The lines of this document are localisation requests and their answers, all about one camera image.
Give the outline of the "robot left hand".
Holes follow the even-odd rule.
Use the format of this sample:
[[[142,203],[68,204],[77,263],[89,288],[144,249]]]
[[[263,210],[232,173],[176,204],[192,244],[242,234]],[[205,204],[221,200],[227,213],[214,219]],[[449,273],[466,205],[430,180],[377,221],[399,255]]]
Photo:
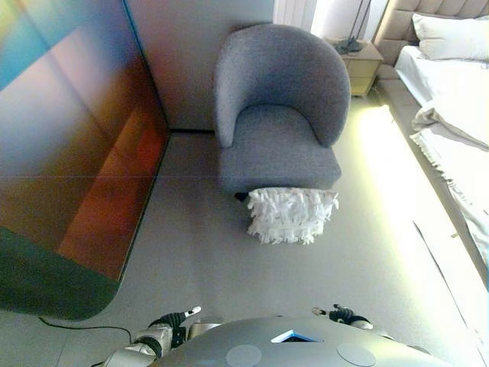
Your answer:
[[[195,316],[202,311],[200,306],[195,306],[190,310],[183,312],[168,313],[151,322],[151,326],[157,324],[166,324],[171,326],[173,330],[173,335],[185,338],[186,337],[186,327],[181,326],[181,324],[189,317]]]

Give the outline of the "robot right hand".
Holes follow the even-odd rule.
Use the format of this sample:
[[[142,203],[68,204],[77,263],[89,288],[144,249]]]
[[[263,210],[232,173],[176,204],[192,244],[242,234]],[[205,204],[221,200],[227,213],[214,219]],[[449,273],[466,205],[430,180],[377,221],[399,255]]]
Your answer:
[[[330,311],[323,310],[320,307],[313,307],[312,312],[316,316],[325,316],[332,321],[348,325],[355,321],[365,320],[364,317],[357,315],[352,309],[343,307],[340,304],[333,304],[333,310]]]

